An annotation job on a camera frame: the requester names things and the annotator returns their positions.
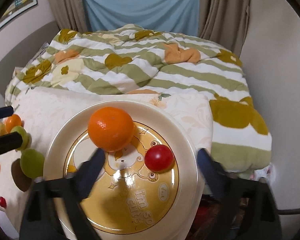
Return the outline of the left beige curtain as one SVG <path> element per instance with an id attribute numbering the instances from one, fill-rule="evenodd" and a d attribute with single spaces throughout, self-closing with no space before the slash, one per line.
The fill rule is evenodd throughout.
<path id="1" fill-rule="evenodd" d="M 82 0 L 48 0 L 48 2 L 60 29 L 80 33 L 88 31 Z"/>

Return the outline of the right beige curtain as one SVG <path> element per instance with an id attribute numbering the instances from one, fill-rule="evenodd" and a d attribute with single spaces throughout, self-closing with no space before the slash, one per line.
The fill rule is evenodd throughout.
<path id="1" fill-rule="evenodd" d="M 250 0 L 199 0 L 198 37 L 216 42 L 239 56 L 249 18 Z"/>

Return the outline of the blue hanging cloth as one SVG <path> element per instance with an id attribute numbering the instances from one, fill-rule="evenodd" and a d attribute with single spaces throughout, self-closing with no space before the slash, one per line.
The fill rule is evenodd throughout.
<path id="1" fill-rule="evenodd" d="M 83 0 L 83 4 L 93 31 L 135 24 L 157 31 L 198 34 L 199 0 Z"/>

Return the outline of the grey bed headboard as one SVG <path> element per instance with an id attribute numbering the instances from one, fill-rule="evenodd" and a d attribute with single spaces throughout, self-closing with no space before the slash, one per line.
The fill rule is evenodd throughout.
<path id="1" fill-rule="evenodd" d="M 57 22 L 52 21 L 37 29 L 19 42 L 0 61 L 0 95 L 4 97 L 5 90 L 12 79 L 15 67 L 25 67 L 43 44 L 49 44 L 60 31 Z"/>

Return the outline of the large orange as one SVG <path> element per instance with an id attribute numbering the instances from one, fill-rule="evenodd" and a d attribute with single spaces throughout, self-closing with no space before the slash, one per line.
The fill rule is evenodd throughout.
<path id="1" fill-rule="evenodd" d="M 20 116 L 17 114 L 12 114 L 5 121 L 6 131 L 8 133 L 11 132 L 12 128 L 16 126 L 22 126 L 22 125 L 23 125 L 23 121 L 21 120 Z"/>
<path id="2" fill-rule="evenodd" d="M 91 115 L 88 134 L 98 148 L 116 152 L 131 142 L 134 122 L 131 116 L 120 108 L 103 107 Z"/>

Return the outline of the framed wall picture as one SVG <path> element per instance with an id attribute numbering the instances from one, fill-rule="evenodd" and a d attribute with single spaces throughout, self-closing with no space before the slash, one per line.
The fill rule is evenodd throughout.
<path id="1" fill-rule="evenodd" d="M 14 0 L 0 19 L 0 29 L 37 4 L 37 0 Z"/>

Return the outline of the red cherry tomato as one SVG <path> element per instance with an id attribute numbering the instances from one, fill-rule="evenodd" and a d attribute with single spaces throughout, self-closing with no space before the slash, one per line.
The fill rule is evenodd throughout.
<path id="1" fill-rule="evenodd" d="M 6 199 L 2 196 L 0 196 L 0 206 L 4 209 L 7 207 Z"/>
<path id="2" fill-rule="evenodd" d="M 145 154 L 146 167 L 154 172 L 167 170 L 174 162 L 174 154 L 166 145 L 155 145 Z"/>

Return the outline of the green apple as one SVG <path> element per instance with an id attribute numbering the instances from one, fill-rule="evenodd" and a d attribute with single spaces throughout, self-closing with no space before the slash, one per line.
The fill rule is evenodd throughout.
<path id="1" fill-rule="evenodd" d="M 26 149 L 28 146 L 28 143 L 29 143 L 29 135 L 28 135 L 27 131 L 22 126 L 15 126 L 10 131 L 10 133 L 13 133 L 13 132 L 17 132 L 18 134 L 20 134 L 22 137 L 22 140 L 23 140 L 21 146 L 19 148 L 17 148 L 16 151 L 22 151 L 22 150 Z"/>
<path id="2" fill-rule="evenodd" d="M 36 179 L 43 176 L 45 157 L 32 148 L 27 148 L 21 152 L 20 168 L 25 176 Z"/>

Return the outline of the beige curtain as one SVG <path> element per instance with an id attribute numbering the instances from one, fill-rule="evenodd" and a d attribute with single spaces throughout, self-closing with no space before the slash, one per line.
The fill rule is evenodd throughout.
<path id="1" fill-rule="evenodd" d="M 216 42 L 239 56 L 249 18 L 250 0 L 199 0 L 198 37 Z"/>
<path id="2" fill-rule="evenodd" d="M 48 0 L 48 2 L 60 29 L 80 33 L 88 31 L 82 0 Z"/>

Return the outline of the floral white tablecloth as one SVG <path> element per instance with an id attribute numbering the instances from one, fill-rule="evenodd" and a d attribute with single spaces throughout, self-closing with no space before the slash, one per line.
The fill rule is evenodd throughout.
<path id="1" fill-rule="evenodd" d="M 208 98 L 204 94 L 164 92 L 163 98 L 151 91 L 125 95 L 96 95 L 68 90 L 36 87 L 21 92 L 13 102 L 16 113 L 25 122 L 31 135 L 31 146 L 42 154 L 61 127 L 81 110 L 107 100 L 138 100 L 163 109 L 185 129 L 196 148 L 211 150 L 213 120 Z M 0 155 L 0 197 L 4 197 L 6 214 L 15 230 L 19 231 L 27 193 L 20 191 L 11 175 L 12 163 L 20 152 L 12 150 Z"/>

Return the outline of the cream cartoon plate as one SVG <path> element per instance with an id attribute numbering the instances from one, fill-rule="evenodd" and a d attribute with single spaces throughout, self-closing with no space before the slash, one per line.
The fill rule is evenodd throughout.
<path id="1" fill-rule="evenodd" d="M 88 160 L 95 145 L 87 129 L 103 107 L 126 111 L 134 121 L 131 143 L 106 153 L 90 196 L 81 206 L 102 239 L 185 239 L 200 199 L 196 148 L 168 113 L 135 100 L 99 102 L 81 110 L 59 130 L 46 154 L 44 177 L 62 178 Z M 146 152 L 166 145 L 174 162 L 165 171 L 149 170 Z"/>

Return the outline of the green striped floral blanket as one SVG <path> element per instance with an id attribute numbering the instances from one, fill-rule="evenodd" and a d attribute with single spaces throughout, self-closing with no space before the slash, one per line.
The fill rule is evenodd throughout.
<path id="1" fill-rule="evenodd" d="M 34 87 L 97 95 L 149 93 L 158 107 L 174 94 L 203 94 L 213 117 L 212 157 L 231 172 L 270 164 L 271 134 L 254 109 L 242 62 L 212 41 L 134 24 L 87 33 L 62 29 L 12 78 L 6 104 Z"/>

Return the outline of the brown kiwi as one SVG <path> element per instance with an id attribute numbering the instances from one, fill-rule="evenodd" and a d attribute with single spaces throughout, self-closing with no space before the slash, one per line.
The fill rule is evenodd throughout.
<path id="1" fill-rule="evenodd" d="M 12 175 L 12 178 L 13 178 L 13 181 L 14 181 L 16 187 L 20 191 L 26 192 L 30 188 L 30 186 L 32 184 L 32 179 L 27 177 L 21 170 L 20 158 L 16 159 L 12 163 L 11 175 Z"/>

